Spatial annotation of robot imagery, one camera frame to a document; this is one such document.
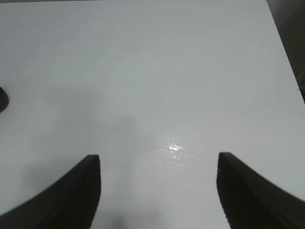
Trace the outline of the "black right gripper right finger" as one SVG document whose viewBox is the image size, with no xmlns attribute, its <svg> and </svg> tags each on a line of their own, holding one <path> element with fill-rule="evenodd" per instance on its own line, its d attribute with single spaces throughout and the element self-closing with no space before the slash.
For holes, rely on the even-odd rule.
<svg viewBox="0 0 305 229">
<path fill-rule="evenodd" d="M 305 202 L 230 152 L 220 152 L 217 192 L 232 229 L 303 229 Z"/>
</svg>

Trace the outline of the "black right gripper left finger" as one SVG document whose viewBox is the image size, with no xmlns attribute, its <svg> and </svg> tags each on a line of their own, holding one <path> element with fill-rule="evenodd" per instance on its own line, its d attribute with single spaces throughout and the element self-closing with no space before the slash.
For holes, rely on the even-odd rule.
<svg viewBox="0 0 305 229">
<path fill-rule="evenodd" d="M 2 229 L 89 229 L 101 196 L 98 155 L 87 155 L 44 191 L 0 216 Z"/>
</svg>

